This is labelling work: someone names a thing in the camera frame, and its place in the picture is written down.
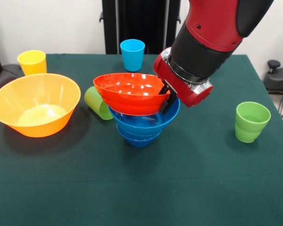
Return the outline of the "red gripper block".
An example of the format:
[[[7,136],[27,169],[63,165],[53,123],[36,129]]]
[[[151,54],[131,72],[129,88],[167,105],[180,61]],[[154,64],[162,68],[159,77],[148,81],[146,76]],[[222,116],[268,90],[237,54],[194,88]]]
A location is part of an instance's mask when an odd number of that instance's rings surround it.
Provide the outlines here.
[[[176,98],[179,98],[187,107],[191,107],[207,98],[213,90],[213,85],[207,79],[201,84],[185,81],[173,71],[171,64],[171,48],[168,47],[158,55],[154,63],[154,71],[164,84],[158,94],[169,95],[160,107],[159,112],[162,114],[169,111]]]

